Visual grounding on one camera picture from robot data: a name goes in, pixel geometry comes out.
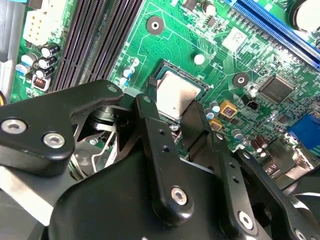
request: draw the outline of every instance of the integrated circuit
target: integrated circuit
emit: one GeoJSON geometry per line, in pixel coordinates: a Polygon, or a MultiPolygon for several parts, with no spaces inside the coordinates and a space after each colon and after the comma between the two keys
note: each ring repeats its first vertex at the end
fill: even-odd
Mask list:
{"type": "Polygon", "coordinates": [[[260,94],[274,104],[280,104],[294,90],[294,87],[279,76],[271,76],[259,89],[260,94]]]}

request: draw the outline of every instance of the sticker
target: sticker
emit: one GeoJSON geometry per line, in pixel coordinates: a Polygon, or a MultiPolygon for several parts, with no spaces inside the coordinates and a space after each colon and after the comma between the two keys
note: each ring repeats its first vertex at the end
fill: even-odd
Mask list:
{"type": "Polygon", "coordinates": [[[229,35],[223,40],[222,45],[234,53],[246,41],[247,37],[238,28],[233,27],[229,35]]]}

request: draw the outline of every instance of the motherboard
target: motherboard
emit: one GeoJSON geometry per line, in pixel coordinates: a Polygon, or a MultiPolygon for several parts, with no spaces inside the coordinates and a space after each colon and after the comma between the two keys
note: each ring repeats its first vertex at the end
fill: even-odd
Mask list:
{"type": "Polygon", "coordinates": [[[180,119],[199,101],[232,151],[263,161],[269,143],[294,143],[289,129],[320,111],[320,24],[302,21],[295,2],[67,0],[43,38],[26,29],[43,17],[29,7],[11,102],[96,79],[145,92],[152,78],[182,157],[180,119]]]}

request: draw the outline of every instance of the screw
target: screw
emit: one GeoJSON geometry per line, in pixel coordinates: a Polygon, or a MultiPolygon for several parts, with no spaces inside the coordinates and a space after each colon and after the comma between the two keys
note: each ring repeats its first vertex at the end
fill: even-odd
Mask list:
{"type": "Polygon", "coordinates": [[[250,155],[246,153],[245,151],[243,152],[243,156],[245,156],[247,159],[250,159],[250,155]]]}
{"type": "Polygon", "coordinates": [[[59,149],[65,144],[65,138],[59,133],[47,133],[43,137],[43,143],[52,149],[59,149]]]}
{"type": "Polygon", "coordinates": [[[148,96],[143,96],[143,100],[145,100],[148,104],[151,103],[151,100],[148,96]]]}
{"type": "Polygon", "coordinates": [[[97,145],[98,144],[98,139],[96,139],[96,138],[94,138],[94,139],[91,139],[90,141],[89,141],[89,143],[91,144],[91,145],[97,145]]]}
{"type": "Polygon", "coordinates": [[[179,205],[186,205],[188,200],[186,193],[179,187],[172,188],[171,197],[179,205]]]}
{"type": "Polygon", "coordinates": [[[251,230],[254,228],[254,223],[252,222],[249,215],[246,214],[244,211],[238,212],[238,218],[246,229],[251,230]]]}
{"type": "Polygon", "coordinates": [[[1,123],[1,129],[8,134],[22,134],[27,125],[18,119],[8,119],[1,123]]]}
{"type": "Polygon", "coordinates": [[[108,89],[114,93],[118,92],[118,90],[114,86],[108,86],[108,89]]]}
{"type": "Polygon", "coordinates": [[[179,130],[179,125],[177,125],[177,124],[172,124],[172,125],[170,125],[170,130],[172,131],[172,132],[176,132],[176,131],[178,131],[179,130]]]}
{"type": "Polygon", "coordinates": [[[296,228],[294,232],[299,240],[307,240],[306,237],[302,234],[302,232],[299,229],[296,228]]]}
{"type": "Polygon", "coordinates": [[[220,139],[220,140],[223,140],[224,139],[224,137],[220,134],[220,133],[216,133],[216,136],[218,137],[218,139],[220,139]]]}

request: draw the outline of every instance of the black bracket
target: black bracket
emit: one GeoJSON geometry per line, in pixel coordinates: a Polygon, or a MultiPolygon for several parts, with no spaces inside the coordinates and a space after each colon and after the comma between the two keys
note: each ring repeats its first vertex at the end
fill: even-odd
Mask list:
{"type": "Polygon", "coordinates": [[[137,112],[136,130],[117,158],[127,157],[142,139],[153,210],[167,225],[181,225],[191,218],[194,200],[184,173],[180,171],[183,163],[170,128],[160,120],[156,102],[148,96],[137,95],[134,108],[137,112]]]}
{"type": "MultiPolygon", "coordinates": [[[[74,152],[75,141],[84,141],[79,136],[89,114],[102,106],[117,104],[122,96],[122,90],[114,83],[99,80],[1,107],[0,165],[40,176],[61,174],[74,152]],[[8,133],[10,126],[2,127],[6,120],[22,121],[25,130],[8,133]],[[62,136],[63,145],[46,145],[44,137],[49,133],[62,136]]],[[[21,127],[11,124],[11,128],[21,127]]]]}
{"type": "Polygon", "coordinates": [[[251,154],[237,150],[233,157],[246,172],[247,189],[253,209],[263,203],[271,215],[269,224],[272,239],[320,239],[320,235],[307,223],[251,154]]]}

